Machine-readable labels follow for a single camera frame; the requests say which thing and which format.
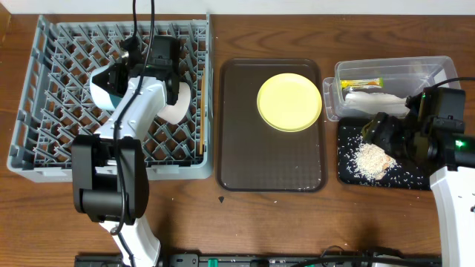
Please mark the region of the white napkin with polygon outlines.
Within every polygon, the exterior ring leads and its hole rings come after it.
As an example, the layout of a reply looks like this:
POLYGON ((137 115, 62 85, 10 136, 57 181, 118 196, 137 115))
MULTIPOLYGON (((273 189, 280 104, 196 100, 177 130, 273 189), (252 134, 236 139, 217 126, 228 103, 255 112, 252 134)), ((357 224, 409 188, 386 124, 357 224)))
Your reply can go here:
POLYGON ((364 91, 349 92, 344 103, 351 108, 376 115, 385 112, 393 116, 405 116, 409 109, 405 106, 406 99, 388 93, 367 93, 364 91))

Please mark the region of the green orange snack wrapper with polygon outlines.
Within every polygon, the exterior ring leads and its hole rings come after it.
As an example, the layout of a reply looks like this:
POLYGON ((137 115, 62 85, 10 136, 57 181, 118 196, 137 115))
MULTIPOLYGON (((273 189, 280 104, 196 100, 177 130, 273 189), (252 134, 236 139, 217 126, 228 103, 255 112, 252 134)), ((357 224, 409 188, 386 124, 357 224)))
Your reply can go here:
POLYGON ((341 80, 340 86, 342 90, 382 88, 384 81, 383 78, 341 80))

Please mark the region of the pink white bowl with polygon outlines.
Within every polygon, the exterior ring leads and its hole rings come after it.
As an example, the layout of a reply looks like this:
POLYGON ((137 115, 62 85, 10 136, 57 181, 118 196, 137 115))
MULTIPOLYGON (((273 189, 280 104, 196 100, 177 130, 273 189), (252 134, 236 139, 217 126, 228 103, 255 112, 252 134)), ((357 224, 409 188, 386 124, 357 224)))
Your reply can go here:
POLYGON ((191 89, 185 82, 181 82, 177 102, 166 105, 157 115, 168 123, 178 124, 185 116, 191 102, 191 89))

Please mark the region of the wooden chopstick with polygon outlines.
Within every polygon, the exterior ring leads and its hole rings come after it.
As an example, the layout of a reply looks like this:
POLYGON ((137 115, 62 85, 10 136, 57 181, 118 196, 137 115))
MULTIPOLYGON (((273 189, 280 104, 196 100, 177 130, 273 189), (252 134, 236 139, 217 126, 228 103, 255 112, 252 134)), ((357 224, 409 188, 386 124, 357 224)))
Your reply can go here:
POLYGON ((206 93, 207 93, 207 81, 206 81, 206 69, 203 70, 203 75, 201 79, 201 123, 200 123, 200 153, 203 154, 205 151, 205 141, 206 141, 206 93))
POLYGON ((205 130, 204 130, 204 122, 205 122, 205 96, 206 96, 206 74, 203 71, 202 79, 201 79, 201 97, 200 97, 200 144, 199 144, 199 153, 203 155, 203 146, 204 146, 204 139, 205 139, 205 130))

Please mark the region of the yellow round plate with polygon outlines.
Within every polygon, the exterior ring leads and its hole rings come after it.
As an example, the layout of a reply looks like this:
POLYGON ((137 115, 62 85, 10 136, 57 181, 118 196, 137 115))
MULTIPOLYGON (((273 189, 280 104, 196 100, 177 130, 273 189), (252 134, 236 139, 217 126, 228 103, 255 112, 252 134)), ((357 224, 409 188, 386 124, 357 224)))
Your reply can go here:
POLYGON ((318 87, 297 73, 279 73, 259 88, 256 105, 262 120, 283 132, 299 132, 317 122, 322 112, 318 87))

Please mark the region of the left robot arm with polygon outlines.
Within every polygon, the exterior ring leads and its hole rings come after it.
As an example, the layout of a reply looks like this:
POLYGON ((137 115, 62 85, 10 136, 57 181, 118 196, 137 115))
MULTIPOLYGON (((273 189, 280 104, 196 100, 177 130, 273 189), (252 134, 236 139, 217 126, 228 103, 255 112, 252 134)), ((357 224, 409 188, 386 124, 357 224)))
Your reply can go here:
POLYGON ((124 266, 155 266, 160 241, 145 210, 149 182, 142 141, 155 117, 177 124, 186 115, 191 89, 179 75, 180 43, 154 36, 146 53, 138 38, 121 44, 118 62, 94 70, 89 88, 94 104, 111 117, 71 147, 73 203, 113 237, 124 266))

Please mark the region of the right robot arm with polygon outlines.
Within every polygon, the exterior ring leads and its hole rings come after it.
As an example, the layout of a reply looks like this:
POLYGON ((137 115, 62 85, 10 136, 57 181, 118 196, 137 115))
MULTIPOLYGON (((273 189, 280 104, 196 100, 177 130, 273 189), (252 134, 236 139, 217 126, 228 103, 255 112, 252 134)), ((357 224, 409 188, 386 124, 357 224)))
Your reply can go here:
POLYGON ((432 86, 407 98, 404 119, 380 112, 363 140, 407 159, 430 180, 444 266, 474 265, 474 138, 463 121, 465 92, 432 86))

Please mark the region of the pile of rice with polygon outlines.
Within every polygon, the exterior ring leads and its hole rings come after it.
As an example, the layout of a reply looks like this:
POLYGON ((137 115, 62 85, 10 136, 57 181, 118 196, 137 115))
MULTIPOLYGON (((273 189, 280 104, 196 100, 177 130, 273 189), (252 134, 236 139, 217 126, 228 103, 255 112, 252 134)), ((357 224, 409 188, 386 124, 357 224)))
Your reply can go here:
POLYGON ((376 145, 353 136, 338 144, 338 178, 347 184, 394 188, 424 188, 425 177, 417 168, 403 165, 376 145))

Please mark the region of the black rectangular tray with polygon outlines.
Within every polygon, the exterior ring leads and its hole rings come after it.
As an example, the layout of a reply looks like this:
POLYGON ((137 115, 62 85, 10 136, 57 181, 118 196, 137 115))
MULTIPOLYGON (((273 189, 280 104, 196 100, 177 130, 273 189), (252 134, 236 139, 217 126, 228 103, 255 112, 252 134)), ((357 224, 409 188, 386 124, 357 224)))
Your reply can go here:
POLYGON ((338 178, 351 185, 428 191, 429 178, 412 162, 394 159, 363 142, 361 130, 369 121, 343 118, 338 122, 338 178))

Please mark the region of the clear plastic bin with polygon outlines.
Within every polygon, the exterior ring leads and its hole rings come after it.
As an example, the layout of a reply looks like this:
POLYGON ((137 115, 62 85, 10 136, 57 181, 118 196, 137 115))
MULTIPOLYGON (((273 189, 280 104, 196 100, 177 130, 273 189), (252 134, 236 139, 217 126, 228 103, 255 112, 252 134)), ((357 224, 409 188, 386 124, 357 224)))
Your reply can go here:
POLYGON ((339 62, 335 75, 323 80, 324 110, 327 119, 337 122, 346 117, 370 119, 375 115, 358 111, 344 103, 349 92, 388 93, 406 99, 424 88, 456 78, 458 73, 448 56, 422 56, 389 59, 362 59, 339 62), (341 80, 383 78, 382 88, 342 90, 341 80))

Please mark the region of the grey plastic dish rack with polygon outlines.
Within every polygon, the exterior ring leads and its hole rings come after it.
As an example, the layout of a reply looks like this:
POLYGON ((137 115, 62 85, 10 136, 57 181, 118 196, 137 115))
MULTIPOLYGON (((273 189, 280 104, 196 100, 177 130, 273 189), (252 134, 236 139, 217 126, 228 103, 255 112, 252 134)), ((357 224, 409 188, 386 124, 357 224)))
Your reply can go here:
POLYGON ((33 182, 70 182, 71 145, 110 117, 89 90, 91 73, 115 63, 120 42, 151 33, 179 40, 179 73, 191 88, 186 116, 176 124, 155 119, 142 147, 151 180, 205 179, 213 171, 213 29, 210 18, 133 22, 51 23, 40 17, 33 40, 7 167, 33 182), (200 95, 206 69, 206 141, 200 144, 200 95))

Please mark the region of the dark brown serving tray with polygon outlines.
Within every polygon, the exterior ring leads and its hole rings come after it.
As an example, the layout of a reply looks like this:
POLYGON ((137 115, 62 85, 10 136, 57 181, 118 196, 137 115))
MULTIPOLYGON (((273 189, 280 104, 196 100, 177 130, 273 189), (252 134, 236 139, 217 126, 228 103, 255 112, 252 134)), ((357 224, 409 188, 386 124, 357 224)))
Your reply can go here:
POLYGON ((280 73, 321 80, 310 59, 230 59, 221 68, 216 177, 226 190, 316 192, 327 183, 324 120, 289 133, 258 112, 261 85, 280 73))

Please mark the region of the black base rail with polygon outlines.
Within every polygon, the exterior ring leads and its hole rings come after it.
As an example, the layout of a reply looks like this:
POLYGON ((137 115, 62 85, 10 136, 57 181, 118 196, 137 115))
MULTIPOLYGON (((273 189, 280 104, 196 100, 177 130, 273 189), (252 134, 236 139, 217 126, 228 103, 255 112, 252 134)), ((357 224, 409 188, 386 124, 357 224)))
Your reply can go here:
MULTIPOLYGON (((407 260, 420 263, 424 266, 442 266, 440 258, 409 258, 407 260)), ((197 254, 173 254, 158 260, 158 267, 284 267, 293 266, 303 261, 311 260, 309 257, 228 257, 228 256, 199 256, 197 254)), ((77 255, 73 266, 75 267, 119 267, 127 266, 120 255, 77 255)), ((309 266, 396 266, 385 263, 351 263, 342 260, 336 263, 310 264, 309 266)))

